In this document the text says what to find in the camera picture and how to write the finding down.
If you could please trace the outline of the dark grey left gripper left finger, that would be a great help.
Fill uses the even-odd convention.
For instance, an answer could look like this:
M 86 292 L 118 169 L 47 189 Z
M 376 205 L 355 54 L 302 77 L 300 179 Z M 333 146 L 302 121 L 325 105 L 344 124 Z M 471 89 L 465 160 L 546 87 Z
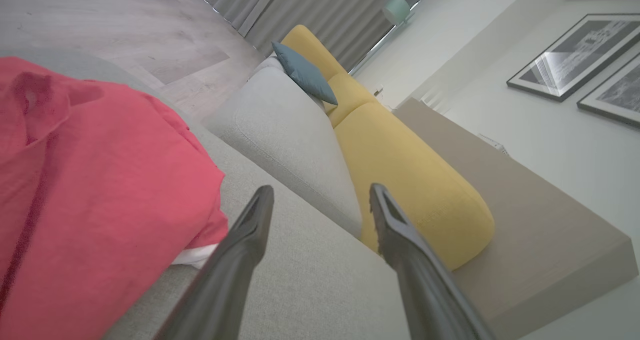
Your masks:
M 254 270 L 268 243 L 274 188 L 259 187 L 190 283 L 156 340 L 237 340 Z

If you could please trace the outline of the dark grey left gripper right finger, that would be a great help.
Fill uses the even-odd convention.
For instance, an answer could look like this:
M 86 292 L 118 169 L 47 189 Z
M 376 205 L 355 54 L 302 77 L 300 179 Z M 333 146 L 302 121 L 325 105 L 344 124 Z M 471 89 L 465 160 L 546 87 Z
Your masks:
M 493 340 L 489 325 L 389 190 L 373 183 L 369 202 L 378 250 L 397 274 L 411 338 Z

